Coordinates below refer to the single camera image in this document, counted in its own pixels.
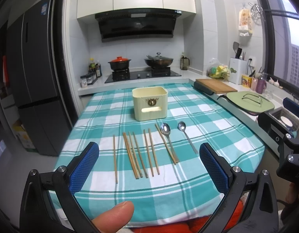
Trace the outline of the person's right hand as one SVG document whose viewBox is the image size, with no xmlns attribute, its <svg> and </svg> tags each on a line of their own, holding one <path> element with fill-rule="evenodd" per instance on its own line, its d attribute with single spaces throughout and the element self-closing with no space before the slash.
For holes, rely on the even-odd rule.
<svg viewBox="0 0 299 233">
<path fill-rule="evenodd" d="M 294 183 L 290 183 L 285 201 L 287 204 L 292 204 L 296 201 L 297 198 L 299 199 L 299 187 Z"/>
</svg>

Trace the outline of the person's left hand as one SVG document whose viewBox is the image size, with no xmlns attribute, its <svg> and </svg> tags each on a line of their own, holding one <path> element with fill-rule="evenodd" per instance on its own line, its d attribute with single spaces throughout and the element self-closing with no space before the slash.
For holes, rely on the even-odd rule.
<svg viewBox="0 0 299 233">
<path fill-rule="evenodd" d="M 100 232 L 117 232 L 129 223 L 134 214 L 134 204 L 125 201 L 100 214 L 92 223 Z"/>
</svg>

